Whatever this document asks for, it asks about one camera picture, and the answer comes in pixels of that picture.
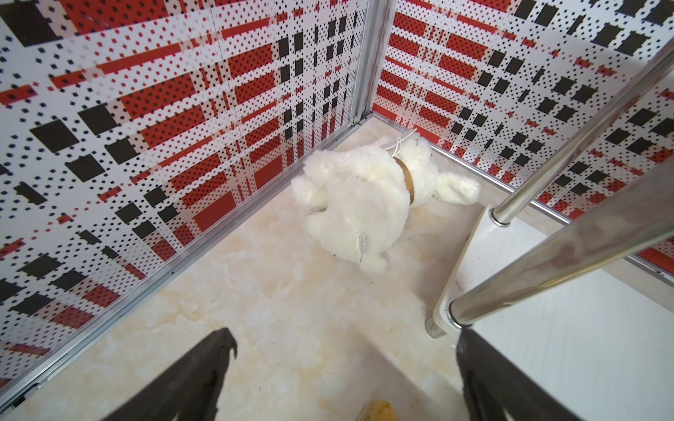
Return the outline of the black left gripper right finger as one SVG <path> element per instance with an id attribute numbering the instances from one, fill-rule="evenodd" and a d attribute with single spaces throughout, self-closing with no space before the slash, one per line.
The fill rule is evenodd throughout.
<path id="1" fill-rule="evenodd" d="M 578 417 L 472 329 L 456 345 L 471 420 L 577 420 Z"/>

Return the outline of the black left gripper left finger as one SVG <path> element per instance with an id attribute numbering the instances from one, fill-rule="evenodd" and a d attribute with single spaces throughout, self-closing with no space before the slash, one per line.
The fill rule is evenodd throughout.
<path id="1" fill-rule="evenodd" d="M 214 420 L 238 346 L 231 331 L 208 334 L 107 420 Z"/>

